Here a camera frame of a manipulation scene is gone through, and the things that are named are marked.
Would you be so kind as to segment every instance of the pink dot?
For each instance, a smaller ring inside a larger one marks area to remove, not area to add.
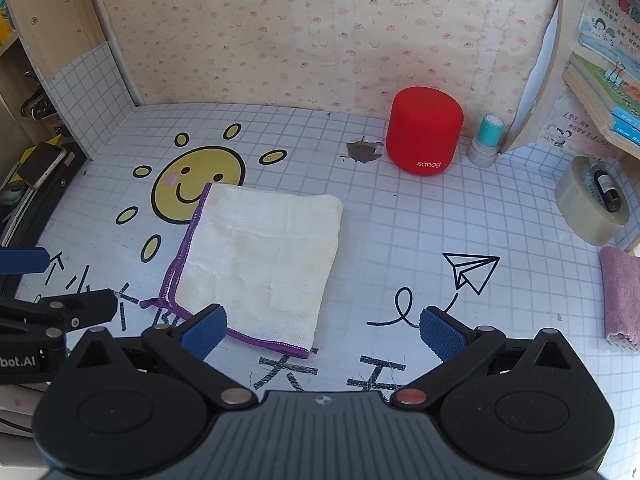
[[[174,171],[173,173],[169,173],[164,178],[164,184],[166,186],[174,186],[179,179],[180,179],[180,173],[178,173],[177,171]]]

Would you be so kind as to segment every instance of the yellow sun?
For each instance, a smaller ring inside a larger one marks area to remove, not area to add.
[[[226,128],[222,137],[225,140],[233,139],[241,130],[241,124],[234,123]],[[187,133],[180,132],[174,137],[174,145],[181,148],[189,140]],[[267,166],[286,156],[286,150],[271,150],[260,156],[258,163]],[[132,175],[135,178],[145,178],[152,171],[151,166],[144,164],[135,167]],[[242,186],[245,173],[242,157],[226,146],[203,146],[189,150],[174,158],[158,174],[151,190],[151,207],[156,216],[165,222],[188,224],[207,183],[222,182]],[[116,224],[126,224],[137,214],[137,206],[127,207],[116,216]],[[149,237],[140,251],[140,261],[145,264],[150,262],[158,254],[161,243],[160,235]]]

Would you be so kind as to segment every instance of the drawn smile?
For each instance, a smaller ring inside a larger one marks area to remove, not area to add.
[[[180,186],[182,185],[181,182],[178,183],[178,185],[175,187],[175,197],[182,202],[183,204],[193,204],[194,202],[197,202],[198,200],[200,200],[200,197],[202,196],[202,193],[200,193],[196,198],[192,198],[191,200],[187,200],[186,198],[182,198],[182,196],[180,195]]]

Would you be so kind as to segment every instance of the small black bottle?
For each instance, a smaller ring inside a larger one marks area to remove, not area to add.
[[[600,192],[600,196],[604,200],[604,205],[610,213],[617,213],[622,209],[622,199],[618,190],[613,185],[613,181],[609,173],[602,168],[596,168],[593,172],[593,179],[596,187]]]

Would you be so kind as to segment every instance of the smiley face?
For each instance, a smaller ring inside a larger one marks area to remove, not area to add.
[[[151,192],[154,212],[165,222],[188,224],[207,182],[244,182],[242,158],[224,146],[204,146],[175,158],[156,178]]]

